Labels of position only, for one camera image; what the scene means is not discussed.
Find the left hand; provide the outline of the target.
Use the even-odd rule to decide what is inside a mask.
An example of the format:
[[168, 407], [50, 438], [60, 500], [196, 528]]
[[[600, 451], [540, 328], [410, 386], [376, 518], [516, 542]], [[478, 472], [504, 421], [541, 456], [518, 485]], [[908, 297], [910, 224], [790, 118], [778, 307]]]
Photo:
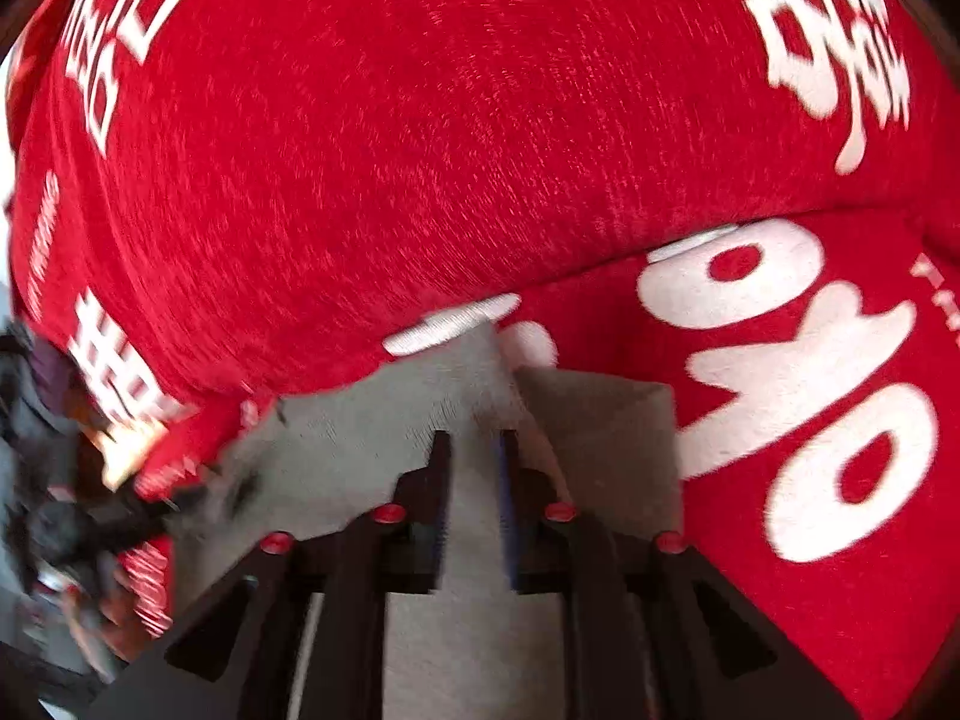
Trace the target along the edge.
[[153, 640], [137, 614], [137, 597], [123, 578], [117, 578], [101, 601], [94, 601], [78, 585], [68, 585], [60, 605], [75, 644], [106, 684]]

